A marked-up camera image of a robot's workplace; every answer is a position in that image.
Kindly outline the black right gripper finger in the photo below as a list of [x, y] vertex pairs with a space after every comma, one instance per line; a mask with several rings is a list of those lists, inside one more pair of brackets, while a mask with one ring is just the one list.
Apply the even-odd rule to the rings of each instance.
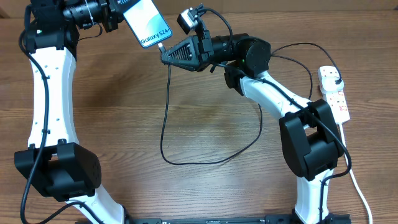
[[182, 68], [184, 70], [188, 70], [191, 72], [199, 72], [200, 64], [199, 63], [170, 63], [171, 66]]
[[171, 65], [199, 65], [197, 38], [194, 36], [187, 37], [163, 52], [160, 59], [163, 63]]

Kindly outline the blue smartphone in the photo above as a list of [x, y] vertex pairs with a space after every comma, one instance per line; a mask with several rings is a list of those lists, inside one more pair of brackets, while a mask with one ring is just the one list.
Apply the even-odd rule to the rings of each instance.
[[152, 0], [140, 0], [123, 13], [142, 48], [170, 38], [173, 32]]

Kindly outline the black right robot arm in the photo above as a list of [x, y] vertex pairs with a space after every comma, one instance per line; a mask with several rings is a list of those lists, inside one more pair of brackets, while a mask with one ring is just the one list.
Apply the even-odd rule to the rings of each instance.
[[335, 119], [325, 100], [310, 101], [274, 80], [268, 72], [271, 45], [248, 34], [211, 37], [198, 17], [180, 14], [178, 24], [187, 37], [161, 61], [172, 67], [201, 72], [213, 65], [224, 68], [229, 88], [255, 101], [279, 122], [282, 152], [297, 176], [297, 202], [289, 223], [334, 223], [327, 209], [328, 183], [345, 152]]

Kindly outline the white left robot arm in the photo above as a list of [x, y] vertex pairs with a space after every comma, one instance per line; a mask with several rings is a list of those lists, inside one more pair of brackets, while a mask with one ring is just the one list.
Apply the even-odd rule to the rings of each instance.
[[25, 189], [36, 189], [89, 223], [131, 223], [124, 206], [101, 183], [96, 154], [79, 143], [73, 120], [73, 76], [80, 29], [103, 32], [122, 21], [115, 1], [32, 1], [25, 9], [19, 47], [34, 78], [34, 112], [27, 149], [14, 154]]

